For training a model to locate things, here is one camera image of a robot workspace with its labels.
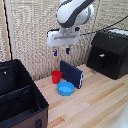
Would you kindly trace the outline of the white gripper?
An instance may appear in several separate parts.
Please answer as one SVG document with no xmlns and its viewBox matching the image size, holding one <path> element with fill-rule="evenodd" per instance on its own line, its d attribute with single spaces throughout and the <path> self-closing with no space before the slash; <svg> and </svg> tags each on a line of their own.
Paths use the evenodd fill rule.
<svg viewBox="0 0 128 128">
<path fill-rule="evenodd" d="M 76 44 L 80 39 L 80 28 L 57 28 L 47 32 L 47 45 L 53 48 L 54 56 L 57 56 L 56 46 Z M 66 54 L 70 54 L 70 46 L 66 46 Z"/>
</svg>

